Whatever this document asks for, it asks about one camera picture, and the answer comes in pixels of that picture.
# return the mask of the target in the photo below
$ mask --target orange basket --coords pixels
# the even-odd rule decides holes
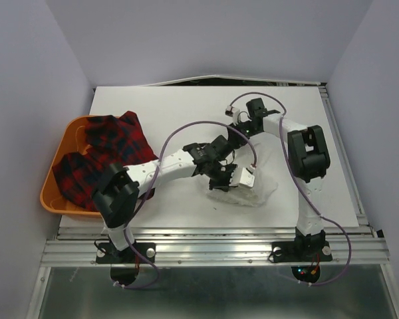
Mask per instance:
[[[53,158],[52,165],[46,177],[46,181],[40,193],[41,205],[51,213],[61,215],[73,215],[80,217],[100,217],[97,211],[87,211],[86,209],[76,206],[69,200],[65,199],[59,191],[58,185],[53,175],[52,167],[58,164],[62,157],[71,152],[80,152],[85,154],[86,150],[90,147],[86,143],[86,133],[84,128],[87,124],[87,118],[90,116],[81,116],[76,118],[66,127],[64,136]]]

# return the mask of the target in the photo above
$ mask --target plastic bag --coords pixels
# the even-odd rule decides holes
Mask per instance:
[[[209,178],[205,175],[197,178],[198,185],[206,196],[217,201],[232,203],[243,206],[259,207],[262,206],[268,198],[278,188],[278,183],[273,179],[271,169],[264,169],[265,163],[269,167],[271,161],[272,149],[261,143],[254,145],[257,152],[257,169],[254,172],[255,182],[253,188],[235,187],[228,192],[220,189],[208,189]],[[228,162],[232,161],[232,155],[228,156]],[[239,166],[249,167],[252,162],[251,148],[246,145],[235,151],[235,163]]]

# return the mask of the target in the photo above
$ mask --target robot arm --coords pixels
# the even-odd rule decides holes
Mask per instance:
[[[261,98],[247,103],[249,121],[240,122],[237,108],[228,106],[226,115],[232,117],[232,126],[247,137],[265,132],[280,138],[279,124],[281,114],[276,110],[268,111]],[[228,132],[229,143],[235,148],[245,145],[245,141]],[[330,157],[320,126],[304,126],[291,120],[283,120],[282,138],[288,147],[289,168],[300,189],[313,202],[321,200],[322,178],[327,174]],[[293,242],[273,243],[272,262],[309,261],[320,254],[322,261],[332,260],[331,255],[322,255],[322,249],[329,247],[325,241],[325,232],[321,218],[312,210],[307,200],[299,192],[299,218],[296,225],[296,237]]]
[[[232,106],[226,115],[232,117],[232,126],[250,138],[260,133],[279,137],[281,115],[276,110],[268,111],[260,98],[247,103],[249,120],[239,121],[240,111]],[[319,202],[321,179],[330,165],[329,154],[322,128],[307,127],[290,120],[283,120],[283,140],[288,145],[289,166],[299,185],[312,202]],[[190,144],[163,159],[157,184],[173,179],[205,174],[210,178],[210,189],[229,191],[240,185],[252,187],[254,167],[237,167],[236,164],[223,165],[223,161],[233,150],[245,145],[246,141],[232,130],[227,139],[218,136],[209,144]],[[124,228],[131,243],[134,237],[128,222],[133,218],[136,201],[148,188],[158,162],[151,161],[140,165],[111,165],[102,176],[92,194],[110,231],[110,238],[118,251],[127,249]],[[299,194],[299,219],[294,242],[278,242],[279,253],[274,254],[273,262],[309,261],[324,246],[325,232],[321,218],[311,210],[309,204]]]

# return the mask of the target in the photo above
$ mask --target plaid fabric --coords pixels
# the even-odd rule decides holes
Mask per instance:
[[[106,167],[116,162],[142,164],[157,157],[146,141],[136,113],[131,111],[120,118],[88,118],[84,131],[86,142],[92,146],[87,154],[65,154],[52,169],[63,197],[89,211],[97,211],[90,196]]]

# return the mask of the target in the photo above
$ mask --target white wall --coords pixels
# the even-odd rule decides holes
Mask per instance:
[[[384,230],[399,283],[399,0],[374,0],[328,90],[366,214]]]
[[[92,90],[44,0],[0,1],[0,319],[24,318],[56,218],[39,193]]]
[[[93,85],[327,81],[371,0],[47,0]]]

